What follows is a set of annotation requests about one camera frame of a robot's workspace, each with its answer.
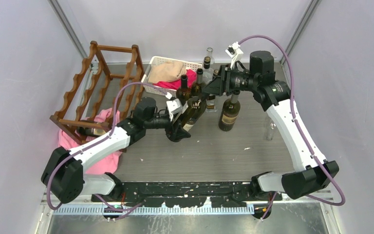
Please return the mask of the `black-neck green wine bottle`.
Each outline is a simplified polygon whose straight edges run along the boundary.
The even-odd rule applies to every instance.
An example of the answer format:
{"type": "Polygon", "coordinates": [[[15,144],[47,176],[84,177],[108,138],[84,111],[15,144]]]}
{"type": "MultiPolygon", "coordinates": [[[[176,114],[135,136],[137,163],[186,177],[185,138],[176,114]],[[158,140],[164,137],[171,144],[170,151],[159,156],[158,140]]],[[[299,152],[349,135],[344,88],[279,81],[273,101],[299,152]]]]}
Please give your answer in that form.
{"type": "Polygon", "coordinates": [[[188,108],[183,113],[181,126],[185,131],[189,131],[206,109],[205,97],[202,94],[193,96],[187,101],[188,108]]]}

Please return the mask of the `silver-neck dark wine bottle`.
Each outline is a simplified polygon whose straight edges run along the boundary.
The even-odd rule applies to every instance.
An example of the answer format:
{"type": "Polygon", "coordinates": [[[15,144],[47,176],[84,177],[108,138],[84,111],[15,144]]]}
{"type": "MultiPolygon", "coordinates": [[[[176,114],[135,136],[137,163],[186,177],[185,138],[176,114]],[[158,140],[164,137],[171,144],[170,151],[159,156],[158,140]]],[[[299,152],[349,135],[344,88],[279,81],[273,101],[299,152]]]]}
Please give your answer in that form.
{"type": "Polygon", "coordinates": [[[86,136],[86,137],[99,137],[99,136],[104,135],[108,131],[109,130],[104,129],[104,128],[97,129],[93,127],[81,127],[81,126],[77,128],[77,132],[81,136],[86,136]]]}

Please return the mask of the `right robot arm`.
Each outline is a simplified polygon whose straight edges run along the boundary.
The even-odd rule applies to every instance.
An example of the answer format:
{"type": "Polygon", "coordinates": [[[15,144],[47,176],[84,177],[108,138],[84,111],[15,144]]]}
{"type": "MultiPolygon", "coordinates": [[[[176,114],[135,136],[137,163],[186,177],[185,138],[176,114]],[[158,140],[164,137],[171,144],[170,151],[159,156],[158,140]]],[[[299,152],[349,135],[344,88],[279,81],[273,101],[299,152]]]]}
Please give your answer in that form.
{"type": "Polygon", "coordinates": [[[289,86],[275,79],[274,58],[270,52],[252,52],[249,69],[242,71],[233,64],[220,66],[218,75],[203,88],[204,93],[215,96],[230,95],[234,91],[253,94],[280,132],[294,168],[289,173],[267,172],[252,177],[252,196],[263,200],[270,192],[281,192],[298,199],[326,188],[339,172],[339,166],[336,161],[328,161],[320,150],[309,151],[305,140],[311,137],[296,113],[289,86]]]}

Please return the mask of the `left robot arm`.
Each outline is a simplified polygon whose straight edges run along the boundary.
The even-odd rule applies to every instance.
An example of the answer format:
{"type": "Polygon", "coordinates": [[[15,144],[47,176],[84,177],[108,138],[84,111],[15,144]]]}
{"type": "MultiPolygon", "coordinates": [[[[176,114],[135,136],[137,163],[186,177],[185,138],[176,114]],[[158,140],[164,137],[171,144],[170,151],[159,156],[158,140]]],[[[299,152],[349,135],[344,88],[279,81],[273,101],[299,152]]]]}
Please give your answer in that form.
{"type": "Polygon", "coordinates": [[[148,129],[164,129],[169,140],[178,142],[191,135],[183,129],[177,118],[188,104],[177,98],[166,102],[158,111],[153,98],[139,101],[131,116],[96,139],[69,150],[56,148],[41,176],[47,195],[54,195],[62,204],[70,203],[80,195],[100,195],[117,201],[123,193],[122,182],[111,173],[88,175],[86,171],[113,152],[125,149],[146,135],[148,129]]]}

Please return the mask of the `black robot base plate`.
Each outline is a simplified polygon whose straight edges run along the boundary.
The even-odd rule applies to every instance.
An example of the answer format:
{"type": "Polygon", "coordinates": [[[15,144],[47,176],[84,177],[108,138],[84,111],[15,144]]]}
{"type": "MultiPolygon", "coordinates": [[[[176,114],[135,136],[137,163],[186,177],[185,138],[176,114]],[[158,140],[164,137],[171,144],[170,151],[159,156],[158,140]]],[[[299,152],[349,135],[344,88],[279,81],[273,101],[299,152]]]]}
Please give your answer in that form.
{"type": "Polygon", "coordinates": [[[122,202],[135,206],[158,208],[199,208],[206,202],[212,208],[238,208],[252,202],[280,201],[274,192],[257,191],[253,182],[122,182],[105,195],[91,192],[92,201],[122,202]]]}

